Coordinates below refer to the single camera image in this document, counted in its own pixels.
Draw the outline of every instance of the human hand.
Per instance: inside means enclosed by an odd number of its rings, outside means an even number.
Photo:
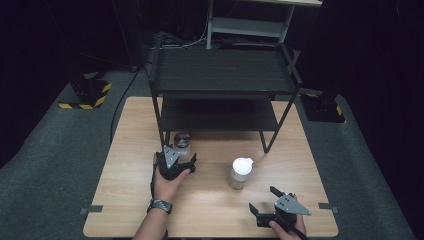
[[[274,221],[270,221],[269,226],[272,228],[272,230],[274,230],[274,232],[278,235],[278,237],[281,240],[298,240],[298,239],[301,239],[293,231],[286,232],[278,223],[276,223]],[[306,227],[305,227],[305,223],[303,222],[303,215],[301,215],[301,214],[296,215],[296,224],[294,225],[294,227],[306,236]]]
[[[184,181],[186,176],[190,174],[190,169],[186,169],[178,175],[174,180],[166,180],[159,171],[159,168],[156,168],[155,177],[154,177],[154,199],[163,200],[169,203],[175,198],[177,190],[181,183]]]

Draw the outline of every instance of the watch strap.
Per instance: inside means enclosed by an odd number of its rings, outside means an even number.
[[[167,212],[168,214],[171,214],[172,212],[172,204],[163,200],[158,199],[152,199],[150,200],[149,207],[147,209],[147,212],[149,212],[152,208],[159,208]]]

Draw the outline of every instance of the table surface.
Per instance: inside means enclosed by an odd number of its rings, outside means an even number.
[[[277,118],[286,104],[273,102]],[[158,134],[151,98],[128,98],[92,202],[103,208],[88,214],[86,236],[135,234],[151,199],[153,155],[161,150]],[[268,141],[271,134],[265,133]],[[186,178],[175,199],[168,225],[170,237],[276,237],[271,229],[256,226],[248,207],[252,203],[260,212],[271,212],[277,197],[269,191],[270,186],[296,193],[312,212],[304,217],[308,236],[337,235],[332,211],[318,206],[328,199],[295,107],[268,154],[263,152],[258,132],[190,135],[197,169]],[[252,158],[253,170],[245,187],[233,190],[227,178],[238,157]]]

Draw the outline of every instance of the gray carpet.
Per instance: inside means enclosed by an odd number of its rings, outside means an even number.
[[[64,110],[52,103],[20,152],[0,169],[0,239],[88,239],[80,209],[91,204],[115,109],[113,129],[134,76],[123,69],[108,72],[103,79],[112,88],[99,109]],[[141,69],[123,98],[148,95]],[[347,123],[308,122],[300,100],[295,102],[329,201],[339,209],[334,239],[415,239],[348,104],[341,96],[337,102]]]

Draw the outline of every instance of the white bottle cap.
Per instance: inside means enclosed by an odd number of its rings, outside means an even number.
[[[232,177],[237,181],[246,181],[252,171],[253,160],[251,158],[237,158],[233,162]]]

